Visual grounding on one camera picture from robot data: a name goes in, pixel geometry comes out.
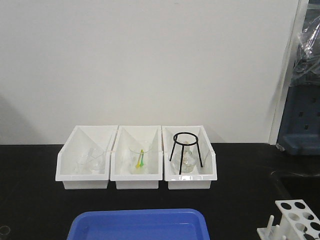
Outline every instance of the yellow stirring rod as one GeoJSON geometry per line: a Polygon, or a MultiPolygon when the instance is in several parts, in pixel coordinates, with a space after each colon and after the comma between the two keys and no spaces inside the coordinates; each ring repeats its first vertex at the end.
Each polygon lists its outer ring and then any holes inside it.
{"type": "Polygon", "coordinates": [[[139,158],[138,158],[138,162],[137,162],[136,165],[135,165],[135,168],[136,168],[136,169],[138,169],[138,168],[140,167],[140,159],[141,159],[141,156],[142,156],[143,152],[144,152],[144,151],[141,149],[141,152],[140,152],[139,158]]]}

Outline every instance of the transparent glassware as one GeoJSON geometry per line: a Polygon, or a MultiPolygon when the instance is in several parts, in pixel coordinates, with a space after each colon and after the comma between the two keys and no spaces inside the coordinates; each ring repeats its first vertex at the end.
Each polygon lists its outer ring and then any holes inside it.
{"type": "Polygon", "coordinates": [[[105,152],[99,148],[90,148],[76,159],[74,172],[79,175],[101,174],[105,169],[105,152]]]}
{"type": "MultiPolygon", "coordinates": [[[[181,163],[181,152],[179,151],[174,155],[174,158],[172,160],[172,164],[174,169],[179,173],[180,170],[180,163],[181,163]]],[[[193,155],[193,153],[190,151],[189,146],[184,147],[183,157],[182,157],[182,173],[191,173],[195,166],[197,164],[197,157],[193,155]]]]}
{"type": "Polygon", "coordinates": [[[0,226],[0,240],[6,240],[10,234],[10,227],[0,226]]]}

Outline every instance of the white test tube rack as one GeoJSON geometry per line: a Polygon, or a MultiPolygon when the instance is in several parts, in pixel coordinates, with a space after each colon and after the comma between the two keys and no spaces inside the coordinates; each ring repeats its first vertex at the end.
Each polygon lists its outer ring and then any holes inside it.
{"type": "Polygon", "coordinates": [[[320,221],[305,201],[278,200],[282,213],[280,224],[273,226],[271,215],[267,227],[257,228],[261,240],[319,240],[320,221]]]}

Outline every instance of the glass beaker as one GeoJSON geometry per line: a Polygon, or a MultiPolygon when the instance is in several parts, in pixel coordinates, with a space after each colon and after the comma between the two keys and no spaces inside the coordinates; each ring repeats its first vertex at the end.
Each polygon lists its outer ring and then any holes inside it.
{"type": "Polygon", "coordinates": [[[100,148],[90,148],[76,159],[74,172],[78,175],[101,174],[105,170],[105,152],[100,148]]]}
{"type": "Polygon", "coordinates": [[[0,226],[0,240],[6,240],[10,234],[10,227],[0,226]]]}

